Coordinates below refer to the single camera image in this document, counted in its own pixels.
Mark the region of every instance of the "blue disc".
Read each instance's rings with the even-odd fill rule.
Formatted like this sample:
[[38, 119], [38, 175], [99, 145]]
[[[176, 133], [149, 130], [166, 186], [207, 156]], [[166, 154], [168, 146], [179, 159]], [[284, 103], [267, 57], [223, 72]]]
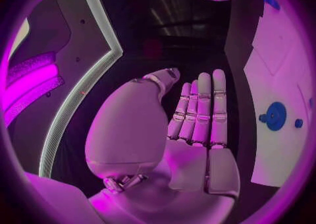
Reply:
[[272, 103], [266, 112], [266, 125], [272, 131], [280, 130], [287, 119], [285, 106], [280, 102]]

